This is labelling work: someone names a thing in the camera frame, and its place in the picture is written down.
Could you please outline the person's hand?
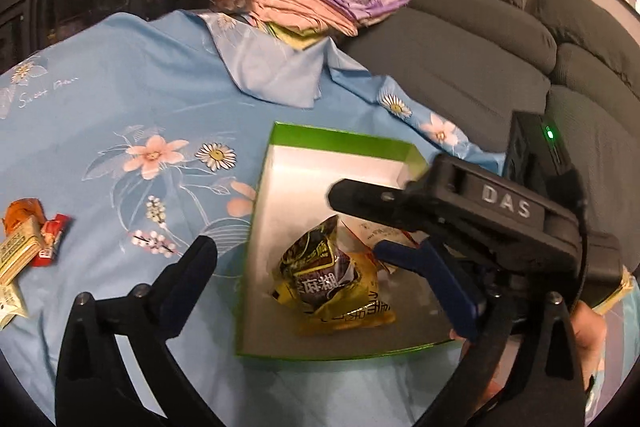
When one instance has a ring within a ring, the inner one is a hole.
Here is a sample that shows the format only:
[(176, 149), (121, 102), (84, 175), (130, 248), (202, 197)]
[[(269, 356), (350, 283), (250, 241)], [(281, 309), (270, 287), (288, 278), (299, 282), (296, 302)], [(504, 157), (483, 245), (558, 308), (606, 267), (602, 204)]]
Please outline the person's hand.
[(608, 329), (604, 317), (593, 311), (587, 303), (578, 300), (570, 314), (575, 345), (582, 368), (582, 380), (586, 395), (590, 395), (596, 381), (596, 373), (602, 359), (602, 350)]

